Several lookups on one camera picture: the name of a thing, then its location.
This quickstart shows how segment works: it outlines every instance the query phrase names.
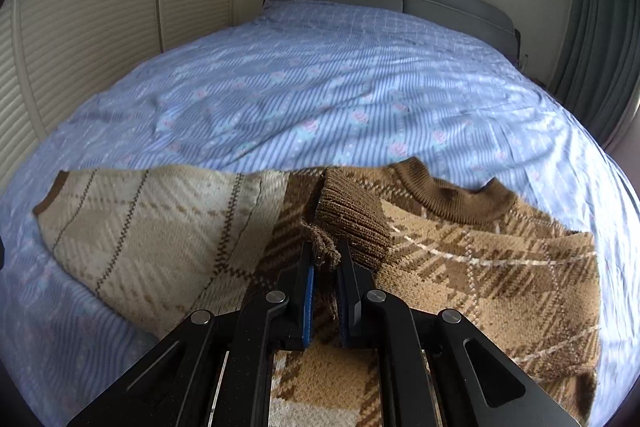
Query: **brown sweater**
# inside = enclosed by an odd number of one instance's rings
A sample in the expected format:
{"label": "brown sweater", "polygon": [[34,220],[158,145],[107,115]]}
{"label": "brown sweater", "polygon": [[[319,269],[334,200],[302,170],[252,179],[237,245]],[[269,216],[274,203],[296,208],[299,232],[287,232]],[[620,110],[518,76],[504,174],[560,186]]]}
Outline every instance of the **brown sweater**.
{"label": "brown sweater", "polygon": [[[377,286],[423,311],[459,309],[574,417],[588,416],[600,302],[593,237],[497,180],[470,192],[415,158],[254,174],[105,169],[61,172],[34,211],[62,266],[158,337],[194,309],[226,313],[273,285],[305,238],[330,273],[335,241],[347,239]],[[338,344],[330,299],[316,299],[312,345],[276,356],[270,425],[380,424],[373,354]]]}

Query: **ribbed collar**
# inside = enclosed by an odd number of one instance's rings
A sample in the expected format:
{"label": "ribbed collar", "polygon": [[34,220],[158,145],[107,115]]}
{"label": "ribbed collar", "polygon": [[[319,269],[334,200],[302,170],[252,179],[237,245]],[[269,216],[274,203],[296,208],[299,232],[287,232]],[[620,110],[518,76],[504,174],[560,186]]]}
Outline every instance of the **ribbed collar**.
{"label": "ribbed collar", "polygon": [[496,178],[478,192],[433,178],[427,167],[415,157],[391,167],[416,200],[431,212],[454,223],[490,223],[504,215],[517,199],[517,195]]}

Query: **gray curtain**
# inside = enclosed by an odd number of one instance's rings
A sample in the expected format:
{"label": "gray curtain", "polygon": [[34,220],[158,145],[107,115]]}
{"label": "gray curtain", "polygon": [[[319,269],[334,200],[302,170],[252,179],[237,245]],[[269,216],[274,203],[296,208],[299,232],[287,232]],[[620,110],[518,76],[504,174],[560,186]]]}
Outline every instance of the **gray curtain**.
{"label": "gray curtain", "polygon": [[639,78],[640,0],[573,0],[548,89],[602,146],[635,115]]}

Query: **screw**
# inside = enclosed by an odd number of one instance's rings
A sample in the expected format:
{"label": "screw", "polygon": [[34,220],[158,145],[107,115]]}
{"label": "screw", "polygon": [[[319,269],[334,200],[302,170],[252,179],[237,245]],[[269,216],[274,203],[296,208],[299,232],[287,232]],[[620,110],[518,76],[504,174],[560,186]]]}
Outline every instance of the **screw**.
{"label": "screw", "polygon": [[458,324],[462,320],[462,315],[456,310],[448,309],[442,312],[442,320],[449,324]]}
{"label": "screw", "polygon": [[211,320],[211,314],[206,310],[197,310],[191,314],[191,322],[202,326]]}
{"label": "screw", "polygon": [[280,290],[273,290],[270,291],[269,293],[267,293],[267,300],[270,303],[273,304],[278,304],[282,301],[284,301],[284,299],[286,299],[286,295],[284,295],[284,292],[281,292]]}
{"label": "screw", "polygon": [[382,302],[386,299],[386,293],[382,290],[369,290],[367,292],[367,299],[371,302]]}

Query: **bed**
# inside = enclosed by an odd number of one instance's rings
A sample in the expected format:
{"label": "bed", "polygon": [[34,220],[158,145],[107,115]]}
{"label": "bed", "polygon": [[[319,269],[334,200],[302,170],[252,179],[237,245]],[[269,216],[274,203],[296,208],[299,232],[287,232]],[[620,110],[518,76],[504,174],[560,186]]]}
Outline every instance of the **bed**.
{"label": "bed", "polygon": [[268,0],[261,17],[159,55],[82,104],[0,198],[0,359],[63,426],[156,339],[71,279],[31,209],[60,169],[185,163],[250,172],[416,155],[477,188],[496,176],[596,238],[602,357],[590,425],[640,374],[640,210],[583,127],[518,73],[507,15],[479,0]]}

